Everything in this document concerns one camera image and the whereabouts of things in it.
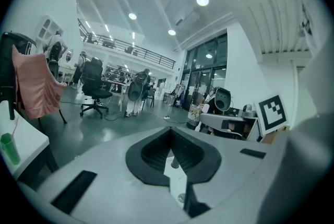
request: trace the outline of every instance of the chair backrest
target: chair backrest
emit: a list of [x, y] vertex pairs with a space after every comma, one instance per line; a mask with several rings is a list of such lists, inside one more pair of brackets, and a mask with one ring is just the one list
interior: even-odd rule
[[86, 62], [82, 71], [84, 85], [82, 90], [85, 95], [91, 96], [93, 90], [100, 88], [101, 76], [103, 72], [102, 62], [99, 59], [92, 58], [91, 62]]
[[154, 97], [154, 90], [153, 89], [150, 89], [148, 91], [148, 96], [153, 96]]

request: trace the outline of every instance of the doorway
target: doorway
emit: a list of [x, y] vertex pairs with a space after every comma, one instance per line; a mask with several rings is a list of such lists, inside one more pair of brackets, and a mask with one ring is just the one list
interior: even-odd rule
[[199, 105], [203, 103], [209, 92], [211, 83], [210, 75], [210, 69], [196, 71], [190, 74], [184, 103], [185, 110], [188, 111], [192, 104]]

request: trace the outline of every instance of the wire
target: wire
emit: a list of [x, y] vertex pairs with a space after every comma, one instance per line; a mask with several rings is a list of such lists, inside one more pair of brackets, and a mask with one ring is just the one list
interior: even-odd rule
[[106, 114], [105, 116], [104, 116], [104, 119], [106, 119], [107, 121], [109, 121], [109, 122], [114, 122], [114, 121], [116, 121], [118, 118], [123, 118], [123, 116], [119, 116], [119, 117], [116, 117], [115, 119], [108, 119], [108, 118], [106, 118], [108, 115]]
[[157, 114], [155, 114], [155, 113], [152, 113], [152, 112], [150, 112], [150, 111], [148, 111], [148, 110], [145, 110], [145, 111], [147, 111], [147, 112], [149, 112], [149, 113], [151, 113], [151, 114], [153, 114], [153, 115], [155, 115], [155, 116], [157, 116], [157, 117], [159, 117], [159, 118], [165, 120], [165, 121], [168, 122], [168, 123], [174, 123], [174, 124], [186, 124], [186, 123], [188, 123], [188, 121], [186, 121], [186, 122], [179, 122], [178, 120], [176, 120], [176, 119], [174, 119], [174, 118], [172, 118], [172, 117], [169, 116], [170, 119], [172, 119], [172, 120], [175, 121], [175, 122], [171, 122], [171, 121], [168, 121], [168, 119], [165, 119], [165, 118], [163, 118], [163, 117], [161, 117], [161, 116], [159, 116], [159, 115], [157, 115]]
[[75, 104], [75, 105], [81, 105], [81, 103], [74, 103], [70, 101], [61, 101], [61, 103], [70, 103], [70, 104]]

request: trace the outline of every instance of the pink towel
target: pink towel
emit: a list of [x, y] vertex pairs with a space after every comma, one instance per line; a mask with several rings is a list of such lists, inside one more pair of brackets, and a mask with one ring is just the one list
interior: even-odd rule
[[28, 118], [39, 118], [58, 111], [67, 85], [53, 77], [45, 55], [23, 55], [13, 45], [13, 65]]

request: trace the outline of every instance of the floor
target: floor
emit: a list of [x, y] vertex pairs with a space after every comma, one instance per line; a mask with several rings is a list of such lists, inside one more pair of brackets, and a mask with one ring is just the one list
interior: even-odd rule
[[[67, 124], [63, 123], [59, 113], [41, 118], [45, 134], [50, 140], [51, 151], [59, 167], [71, 162], [91, 147], [109, 140], [157, 127], [186, 126], [184, 122], [187, 121], [187, 112], [185, 110], [167, 106], [159, 100], [155, 101], [154, 108], [150, 108], [151, 100], [148, 100], [138, 116], [123, 118], [124, 113], [119, 112], [118, 100], [119, 97], [112, 97], [111, 102], [107, 105], [109, 113], [106, 115], [102, 110], [103, 116], [106, 115], [103, 119], [100, 119], [100, 115], [95, 110], [87, 111], [81, 117], [80, 104], [93, 101], [90, 97], [84, 96], [80, 90], [66, 88], [62, 95], [61, 111]], [[126, 103], [127, 97], [123, 103], [123, 111]], [[169, 122], [160, 118], [166, 115], [171, 117]], [[29, 120], [29, 122], [39, 129], [37, 120]], [[50, 173], [47, 169], [43, 169], [40, 174], [41, 178], [37, 180], [38, 182], [41, 182]]]

